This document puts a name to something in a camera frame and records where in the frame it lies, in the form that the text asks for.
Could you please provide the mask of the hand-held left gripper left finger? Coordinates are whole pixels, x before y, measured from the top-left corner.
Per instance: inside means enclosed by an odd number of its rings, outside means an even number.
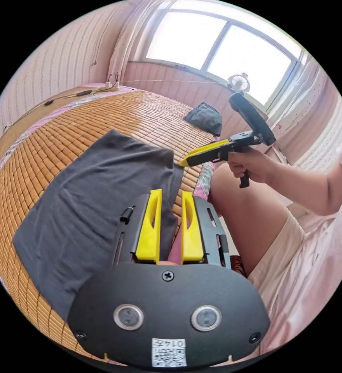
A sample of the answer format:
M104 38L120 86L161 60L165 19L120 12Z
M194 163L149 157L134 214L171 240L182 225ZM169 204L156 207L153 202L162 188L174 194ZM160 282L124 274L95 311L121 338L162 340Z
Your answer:
M160 260L162 189L151 190L136 247L137 260Z

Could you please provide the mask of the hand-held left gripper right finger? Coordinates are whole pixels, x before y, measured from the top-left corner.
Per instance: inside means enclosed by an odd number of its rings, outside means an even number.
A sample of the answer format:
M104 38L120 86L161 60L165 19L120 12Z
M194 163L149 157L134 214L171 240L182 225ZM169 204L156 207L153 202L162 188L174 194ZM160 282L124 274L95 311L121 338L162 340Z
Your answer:
M182 193L181 209L181 264L201 262L204 250L192 192Z

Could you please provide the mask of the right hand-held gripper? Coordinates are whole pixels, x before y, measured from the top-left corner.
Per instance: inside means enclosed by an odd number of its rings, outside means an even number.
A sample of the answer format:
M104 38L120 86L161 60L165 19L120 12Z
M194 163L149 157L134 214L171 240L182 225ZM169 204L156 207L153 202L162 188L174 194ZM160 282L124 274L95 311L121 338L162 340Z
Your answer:
M213 142L194 149L179 162L179 166L194 167L216 160L227 161L230 152L243 153L247 147L261 143L262 134L254 131L242 132L233 135L229 139Z

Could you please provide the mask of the person's right hand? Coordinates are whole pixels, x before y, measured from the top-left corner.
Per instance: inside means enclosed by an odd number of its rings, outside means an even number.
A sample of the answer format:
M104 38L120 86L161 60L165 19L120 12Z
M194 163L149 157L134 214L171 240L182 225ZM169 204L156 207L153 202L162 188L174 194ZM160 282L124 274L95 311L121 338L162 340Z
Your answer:
M249 147L244 152L230 152L227 163L236 178L247 173L252 181L265 184L270 181L277 167L277 163L270 157Z

